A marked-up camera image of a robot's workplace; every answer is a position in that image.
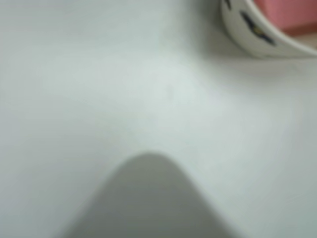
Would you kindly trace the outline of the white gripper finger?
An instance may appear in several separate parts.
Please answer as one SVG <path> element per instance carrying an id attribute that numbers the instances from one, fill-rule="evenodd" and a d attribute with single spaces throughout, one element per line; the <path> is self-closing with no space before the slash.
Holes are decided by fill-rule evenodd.
<path id="1" fill-rule="evenodd" d="M 237 238 L 170 158 L 144 153 L 120 165 L 63 238 Z"/>

